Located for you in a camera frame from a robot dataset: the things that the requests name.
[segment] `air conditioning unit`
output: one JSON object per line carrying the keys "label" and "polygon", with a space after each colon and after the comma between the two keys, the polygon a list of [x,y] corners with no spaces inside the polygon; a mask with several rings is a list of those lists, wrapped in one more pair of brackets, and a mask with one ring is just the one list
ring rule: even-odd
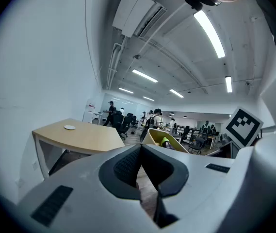
{"label": "air conditioning unit", "polygon": [[166,11],[153,0],[121,0],[113,27],[122,30],[122,34],[127,37],[133,34],[143,37]]}

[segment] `person in white shirt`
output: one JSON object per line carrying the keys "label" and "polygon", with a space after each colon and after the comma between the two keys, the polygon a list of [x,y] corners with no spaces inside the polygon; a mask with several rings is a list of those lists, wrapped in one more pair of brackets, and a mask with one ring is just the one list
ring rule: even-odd
{"label": "person in white shirt", "polygon": [[124,108],[121,108],[119,111],[122,113],[123,116],[125,115]]}
{"label": "person in white shirt", "polygon": [[171,121],[170,121],[170,129],[173,129],[173,128],[174,128],[175,123],[176,123],[176,121],[175,121],[174,118],[172,117],[172,118],[171,118]]}
{"label": "person in white shirt", "polygon": [[154,119],[154,129],[157,128],[162,128],[161,126],[161,118],[159,117],[159,115],[161,114],[162,110],[161,109],[156,109],[154,111],[154,114],[152,115],[152,118]]}
{"label": "person in white shirt", "polygon": [[147,114],[146,114],[146,121],[153,115],[153,111],[150,110]]}

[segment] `sign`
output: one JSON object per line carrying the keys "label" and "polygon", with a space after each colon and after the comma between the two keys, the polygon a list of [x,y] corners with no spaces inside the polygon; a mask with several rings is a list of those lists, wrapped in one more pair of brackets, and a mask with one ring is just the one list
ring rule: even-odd
{"label": "sign", "polygon": [[237,107],[226,126],[227,135],[240,147],[250,146],[263,122],[242,107]]}

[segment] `glass wall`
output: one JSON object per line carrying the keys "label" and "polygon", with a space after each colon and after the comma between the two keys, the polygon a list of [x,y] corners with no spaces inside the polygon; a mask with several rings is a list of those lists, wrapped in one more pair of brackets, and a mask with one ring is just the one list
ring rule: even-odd
{"label": "glass wall", "polygon": [[[140,119],[142,117],[143,111],[149,112],[150,110],[154,110],[154,108],[151,108],[149,106],[135,103],[133,101],[125,100],[120,97],[115,97],[113,95],[105,93],[100,110],[101,112],[109,110],[109,101],[111,100],[114,102],[114,107],[116,107],[117,110],[119,110],[120,108],[124,108],[125,115],[127,115],[127,113],[133,113],[134,116],[137,116],[137,119]],[[106,118],[107,116],[107,113],[103,113],[103,118]]]}

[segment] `white wall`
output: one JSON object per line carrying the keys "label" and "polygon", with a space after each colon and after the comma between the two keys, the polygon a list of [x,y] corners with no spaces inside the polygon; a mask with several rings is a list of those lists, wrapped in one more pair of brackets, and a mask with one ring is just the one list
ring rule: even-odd
{"label": "white wall", "polygon": [[116,98],[121,98],[121,99],[125,99],[128,101],[134,101],[135,103],[145,105],[146,107],[157,108],[157,105],[155,102],[136,98],[136,97],[130,95],[129,93],[127,94],[125,92],[118,92],[118,91],[113,91],[113,90],[102,90],[102,92],[104,92],[106,94],[110,94]]}
{"label": "white wall", "polygon": [[173,112],[198,112],[233,114],[238,106],[256,113],[256,100],[252,96],[238,96],[236,94],[223,95],[194,95],[186,94],[185,98],[180,99],[175,95],[170,95],[169,99],[159,102],[162,111]]}
{"label": "white wall", "polygon": [[[177,125],[181,125],[181,126],[189,126],[190,128],[195,128],[197,126],[197,120],[195,119],[190,119],[190,118],[178,118],[178,117],[174,117],[175,122],[177,123]],[[166,117],[163,116],[162,117],[162,121],[163,124],[166,125],[166,123],[170,123],[171,117]]]}
{"label": "white wall", "polygon": [[275,80],[276,78],[276,46],[270,39],[268,59],[266,61],[266,67],[264,70],[263,79],[260,83],[260,90],[257,97],[257,113],[255,114],[259,119],[263,121],[263,128],[274,126],[275,122],[264,101],[260,97],[260,94]]}
{"label": "white wall", "polygon": [[84,11],[85,0],[14,0],[0,19],[0,194],[14,203],[43,180],[32,130],[100,103]]}

